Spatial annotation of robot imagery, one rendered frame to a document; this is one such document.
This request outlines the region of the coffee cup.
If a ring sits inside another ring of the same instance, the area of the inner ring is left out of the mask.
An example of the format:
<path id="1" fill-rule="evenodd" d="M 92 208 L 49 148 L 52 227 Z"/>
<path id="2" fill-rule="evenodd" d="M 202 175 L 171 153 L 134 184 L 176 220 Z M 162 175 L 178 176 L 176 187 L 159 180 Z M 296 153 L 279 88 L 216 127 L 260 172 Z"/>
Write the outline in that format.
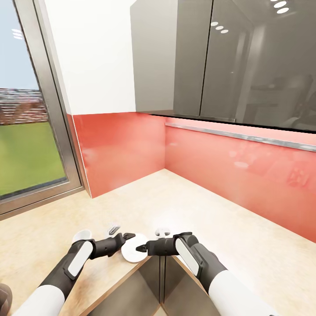
<path id="1" fill-rule="evenodd" d="M 92 239 L 92 232 L 90 230 L 82 230 L 79 231 L 72 240 L 72 243 L 75 243 L 78 240 L 81 239 Z"/>

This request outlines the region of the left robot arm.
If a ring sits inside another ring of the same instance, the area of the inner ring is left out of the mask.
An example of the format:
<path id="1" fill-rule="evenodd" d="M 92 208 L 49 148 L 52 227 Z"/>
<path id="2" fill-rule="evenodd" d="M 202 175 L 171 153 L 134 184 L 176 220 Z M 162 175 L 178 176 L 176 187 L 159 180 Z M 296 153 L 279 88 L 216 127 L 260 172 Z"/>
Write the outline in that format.
<path id="1" fill-rule="evenodd" d="M 117 234 L 121 223 L 113 223 L 104 240 L 81 239 L 72 243 L 67 255 L 12 316 L 58 316 L 88 259 L 113 256 L 134 233 Z"/>

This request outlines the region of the saucer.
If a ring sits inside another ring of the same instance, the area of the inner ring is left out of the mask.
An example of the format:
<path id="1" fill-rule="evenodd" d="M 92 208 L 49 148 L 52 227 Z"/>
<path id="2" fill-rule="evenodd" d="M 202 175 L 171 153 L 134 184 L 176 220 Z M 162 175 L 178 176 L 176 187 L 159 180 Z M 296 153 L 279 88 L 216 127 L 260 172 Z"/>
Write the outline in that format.
<path id="1" fill-rule="evenodd" d="M 123 257 L 130 262 L 142 261 L 147 257 L 147 252 L 136 251 L 136 247 L 146 244 L 149 239 L 143 234 L 136 234 L 135 237 L 126 241 L 122 246 L 122 255 Z"/>

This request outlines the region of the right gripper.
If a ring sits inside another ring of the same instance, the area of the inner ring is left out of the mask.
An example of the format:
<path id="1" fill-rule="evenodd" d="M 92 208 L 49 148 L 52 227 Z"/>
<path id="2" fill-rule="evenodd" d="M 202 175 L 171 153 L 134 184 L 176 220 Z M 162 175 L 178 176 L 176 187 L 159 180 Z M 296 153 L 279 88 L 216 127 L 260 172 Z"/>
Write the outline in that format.
<path id="1" fill-rule="evenodd" d="M 148 241 L 146 244 L 136 247 L 136 251 L 147 252 L 148 256 L 168 256 L 168 252 L 165 248 L 166 240 L 168 238 L 160 238 L 154 241 Z"/>

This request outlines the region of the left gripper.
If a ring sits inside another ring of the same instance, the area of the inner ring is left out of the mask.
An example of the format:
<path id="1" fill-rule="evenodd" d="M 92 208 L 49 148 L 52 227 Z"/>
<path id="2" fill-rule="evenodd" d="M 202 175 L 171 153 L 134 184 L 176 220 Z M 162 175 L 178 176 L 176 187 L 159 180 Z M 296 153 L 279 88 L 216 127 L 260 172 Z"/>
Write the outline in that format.
<path id="1" fill-rule="evenodd" d="M 108 258 L 113 256 L 118 250 L 122 248 L 122 246 L 126 243 L 127 240 L 135 236 L 136 234 L 134 233 L 125 233 L 124 235 L 122 235 L 122 233 L 119 233 L 113 238 L 104 239 L 104 255 Z"/>

